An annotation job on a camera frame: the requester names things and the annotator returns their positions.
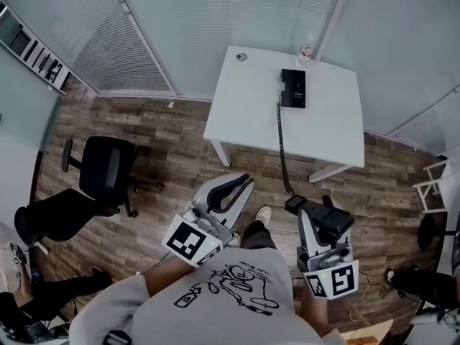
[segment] shoe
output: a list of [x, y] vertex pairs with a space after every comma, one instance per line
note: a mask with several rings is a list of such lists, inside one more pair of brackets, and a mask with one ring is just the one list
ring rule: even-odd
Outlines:
[[259, 220], [264, 223], [264, 226], [270, 223], [270, 219], [272, 218], [272, 209], [269, 206], [262, 206], [256, 215], [256, 221]]
[[108, 286], [112, 285], [112, 278], [110, 277], [110, 274], [107, 271], [104, 271], [98, 266], [93, 266], [91, 268], [91, 271], [93, 273], [93, 277], [100, 280], [103, 288], [107, 288]]
[[242, 236], [238, 231], [233, 231], [233, 238], [227, 244], [228, 247], [239, 248], [242, 243]]
[[395, 271], [393, 271], [391, 268], [387, 268], [385, 270], [385, 274], [384, 274], [384, 279], [386, 282], [388, 282], [388, 284], [392, 284], [391, 283], [391, 279], [393, 278], [393, 276], [395, 276]]

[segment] person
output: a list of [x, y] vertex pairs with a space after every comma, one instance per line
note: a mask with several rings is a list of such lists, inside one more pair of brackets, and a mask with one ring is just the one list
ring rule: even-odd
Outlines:
[[116, 334], [126, 344], [345, 344], [328, 323], [327, 300], [307, 285], [295, 314], [288, 264], [267, 230], [271, 215], [263, 206], [239, 248], [196, 270], [173, 257], [105, 289], [72, 322], [70, 343], [111, 344]]
[[18, 246], [11, 245], [20, 263], [20, 286], [13, 293], [0, 293], [0, 324], [8, 330], [22, 330], [37, 321], [51, 321], [68, 302], [90, 295], [112, 284], [110, 275], [93, 267], [91, 277], [74, 277], [56, 282], [31, 282], [26, 258]]
[[408, 270], [385, 271], [386, 281], [397, 289], [401, 296], [417, 295], [435, 306], [422, 310], [412, 322], [414, 324], [437, 322], [441, 326], [460, 331], [460, 219], [457, 224], [452, 249], [452, 275], [430, 270], [419, 270], [412, 266]]

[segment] black pants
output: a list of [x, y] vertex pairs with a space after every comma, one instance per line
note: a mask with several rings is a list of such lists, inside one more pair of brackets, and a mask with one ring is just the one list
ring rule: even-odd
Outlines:
[[241, 248], [243, 249], [261, 249], [273, 248], [276, 245], [272, 240], [270, 232], [265, 227], [264, 223], [260, 220], [254, 221], [250, 224], [241, 238]]
[[56, 282], [32, 283], [34, 299], [21, 309], [34, 321], [51, 321], [68, 302], [80, 295], [90, 295], [110, 285], [104, 275], [74, 277]]
[[459, 307], [456, 280], [443, 273], [428, 270], [395, 271], [391, 285], [406, 293], [418, 295], [420, 299], [441, 309]]

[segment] black shoe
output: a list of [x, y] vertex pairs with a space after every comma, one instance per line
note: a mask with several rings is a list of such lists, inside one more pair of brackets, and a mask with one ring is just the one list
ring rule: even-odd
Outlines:
[[101, 283], [101, 290], [112, 285], [112, 278], [110, 277], [110, 274], [107, 271], [104, 271], [103, 269], [97, 266], [91, 268], [91, 271], [93, 273], [93, 277]]

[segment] white desk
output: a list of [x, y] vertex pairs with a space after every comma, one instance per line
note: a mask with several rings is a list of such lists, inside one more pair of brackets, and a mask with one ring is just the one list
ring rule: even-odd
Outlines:
[[[236, 55], [244, 52], [247, 60]], [[279, 150], [277, 102], [281, 69], [296, 69], [296, 56], [230, 46], [209, 113], [204, 138], [225, 166], [224, 143]], [[310, 175], [312, 183], [350, 167], [364, 167], [364, 135], [356, 74], [310, 61], [305, 69], [306, 108], [281, 108], [285, 153], [333, 162]]]

